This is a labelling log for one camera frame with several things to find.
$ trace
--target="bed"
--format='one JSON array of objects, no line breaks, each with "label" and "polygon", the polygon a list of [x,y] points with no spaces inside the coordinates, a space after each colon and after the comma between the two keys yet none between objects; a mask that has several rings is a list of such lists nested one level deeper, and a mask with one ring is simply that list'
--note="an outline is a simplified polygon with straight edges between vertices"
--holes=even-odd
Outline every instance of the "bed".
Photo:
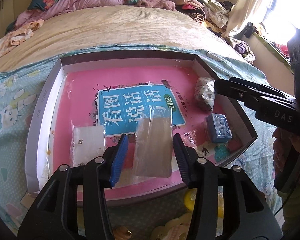
[{"label": "bed", "polygon": [[[0,112],[15,103],[17,92],[38,95],[53,65],[60,57],[107,50],[149,49],[187,52],[199,55],[220,78],[232,76],[267,84],[265,75],[248,64],[235,50],[189,16],[178,11],[139,8],[127,5],[97,7],[63,14],[45,21],[32,38],[0,58]],[[33,198],[27,193],[24,154],[29,123],[36,100],[19,111],[18,122],[0,130],[0,217],[16,234]],[[265,193],[275,211],[281,204],[273,186],[273,139],[275,127],[260,122],[254,112],[242,106],[259,139],[231,165],[240,165],[256,187]],[[176,195],[138,204],[136,216],[149,207],[160,208],[180,201]],[[153,220],[168,221],[182,212],[156,213]],[[118,209],[109,210],[113,221],[132,223]],[[156,222],[134,220],[138,239],[146,239]]]}]

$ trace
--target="blue box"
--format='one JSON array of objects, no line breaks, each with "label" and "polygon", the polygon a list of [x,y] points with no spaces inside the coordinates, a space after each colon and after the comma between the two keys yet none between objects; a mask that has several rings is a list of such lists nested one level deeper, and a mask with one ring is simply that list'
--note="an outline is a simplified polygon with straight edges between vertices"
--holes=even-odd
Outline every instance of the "blue box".
[{"label": "blue box", "polygon": [[210,140],[213,143],[226,143],[232,135],[224,114],[211,114],[207,117]]}]

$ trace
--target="screw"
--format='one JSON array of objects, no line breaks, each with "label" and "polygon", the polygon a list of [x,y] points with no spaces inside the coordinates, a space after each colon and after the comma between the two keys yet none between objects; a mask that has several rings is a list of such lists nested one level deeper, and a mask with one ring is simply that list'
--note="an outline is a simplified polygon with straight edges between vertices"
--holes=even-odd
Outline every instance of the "screw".
[{"label": "screw", "polygon": [[61,170],[61,171],[66,171],[67,169],[68,169],[68,165],[66,165],[66,164],[63,164],[59,167],[59,170]]},{"label": "screw", "polygon": [[241,167],[238,165],[234,165],[234,166],[232,166],[232,168],[235,172],[240,172],[242,170]]},{"label": "screw", "polygon": [[105,159],[103,157],[97,157],[94,159],[95,163],[103,163],[105,161]]},{"label": "screw", "polygon": [[205,158],[198,158],[197,162],[200,164],[205,164],[205,163],[207,163],[207,160]]}]

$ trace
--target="green cloth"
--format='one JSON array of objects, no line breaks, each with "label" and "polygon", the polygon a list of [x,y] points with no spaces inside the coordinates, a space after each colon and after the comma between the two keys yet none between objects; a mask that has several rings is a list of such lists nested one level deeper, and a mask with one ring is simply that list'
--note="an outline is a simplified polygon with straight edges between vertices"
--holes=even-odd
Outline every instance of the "green cloth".
[{"label": "green cloth", "polygon": [[[288,196],[286,193],[278,191],[278,195],[282,197],[282,202],[284,202]],[[285,234],[287,231],[292,228],[295,223],[298,221],[300,216],[300,185],[298,185],[290,199],[283,207],[283,217],[284,224],[282,225],[282,232]]]},{"label": "green cloth", "polygon": [[291,69],[291,64],[290,62],[282,56],[282,54],[274,48],[267,40],[262,38],[259,34],[253,32],[253,35],[261,41],[261,43],[271,52],[272,55],[274,55],[280,62],[282,62],[288,70],[290,70],[293,73],[293,70]]}]

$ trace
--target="purple cloth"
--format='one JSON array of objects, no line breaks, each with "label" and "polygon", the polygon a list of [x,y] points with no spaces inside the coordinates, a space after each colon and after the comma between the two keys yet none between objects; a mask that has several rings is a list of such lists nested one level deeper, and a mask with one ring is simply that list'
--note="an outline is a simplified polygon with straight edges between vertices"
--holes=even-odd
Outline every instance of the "purple cloth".
[{"label": "purple cloth", "polygon": [[236,52],[238,52],[239,54],[243,54],[243,53],[246,53],[246,52],[247,52],[246,46],[245,46],[244,44],[242,44],[242,43],[236,44],[236,45],[234,46],[234,50],[235,50]]},{"label": "purple cloth", "polygon": [[18,16],[15,24],[15,29],[22,25],[34,22],[37,20],[48,20],[56,15],[61,15],[68,12],[74,12],[80,9],[93,8],[98,6],[112,6],[124,4],[125,0],[59,0],[46,11],[27,10]]}]

